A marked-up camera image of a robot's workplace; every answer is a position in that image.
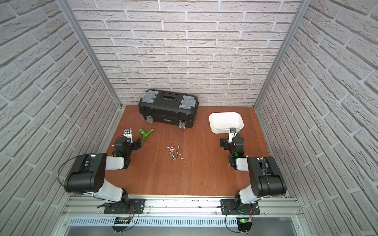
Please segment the white plastic storage box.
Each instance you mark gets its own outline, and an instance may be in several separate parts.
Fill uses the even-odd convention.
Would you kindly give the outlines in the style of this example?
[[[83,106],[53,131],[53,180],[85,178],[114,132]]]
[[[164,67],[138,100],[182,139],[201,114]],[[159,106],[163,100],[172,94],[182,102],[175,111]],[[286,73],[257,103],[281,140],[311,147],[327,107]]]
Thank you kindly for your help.
[[[212,113],[209,116],[210,129],[215,134],[229,133],[231,128],[240,132],[244,128],[244,122],[239,113],[220,112]]]

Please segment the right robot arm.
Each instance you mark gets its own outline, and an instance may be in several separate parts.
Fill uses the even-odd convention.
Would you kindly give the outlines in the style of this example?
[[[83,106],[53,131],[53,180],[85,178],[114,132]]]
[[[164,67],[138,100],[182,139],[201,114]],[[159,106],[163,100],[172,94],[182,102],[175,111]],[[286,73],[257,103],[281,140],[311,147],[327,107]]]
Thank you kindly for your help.
[[[220,139],[220,147],[230,152],[229,165],[234,170],[249,173],[250,184],[234,197],[233,208],[241,211],[252,208],[265,197],[286,194],[287,186],[274,157],[248,157],[244,155],[244,139],[233,136]]]

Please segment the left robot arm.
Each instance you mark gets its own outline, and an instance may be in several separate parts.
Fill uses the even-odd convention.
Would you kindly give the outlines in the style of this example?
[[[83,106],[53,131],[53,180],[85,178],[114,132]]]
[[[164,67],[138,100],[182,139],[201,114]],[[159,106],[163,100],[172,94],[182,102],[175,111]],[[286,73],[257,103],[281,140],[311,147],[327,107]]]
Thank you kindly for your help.
[[[132,152],[142,148],[141,138],[134,141],[130,134],[119,136],[113,148],[113,156],[106,153],[88,153],[74,157],[63,187],[68,193],[89,194],[104,200],[103,205],[110,212],[127,211],[131,207],[127,191],[107,181],[105,172],[127,169],[131,163]]]

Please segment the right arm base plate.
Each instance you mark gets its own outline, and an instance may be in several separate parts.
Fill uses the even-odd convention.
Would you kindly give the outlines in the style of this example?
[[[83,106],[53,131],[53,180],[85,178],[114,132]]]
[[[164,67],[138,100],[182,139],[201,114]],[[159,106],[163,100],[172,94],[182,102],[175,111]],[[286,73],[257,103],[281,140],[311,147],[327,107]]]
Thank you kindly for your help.
[[[235,199],[221,199],[220,200],[221,213],[226,214],[241,214],[241,215],[260,215],[258,203],[242,204]]]

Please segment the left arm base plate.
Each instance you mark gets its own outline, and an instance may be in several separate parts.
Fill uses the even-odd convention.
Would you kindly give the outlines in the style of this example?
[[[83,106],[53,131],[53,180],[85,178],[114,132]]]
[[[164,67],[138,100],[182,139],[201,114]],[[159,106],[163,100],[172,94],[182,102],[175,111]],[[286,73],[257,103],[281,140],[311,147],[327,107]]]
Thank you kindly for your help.
[[[105,203],[104,214],[142,214],[146,199],[129,199],[128,202]]]

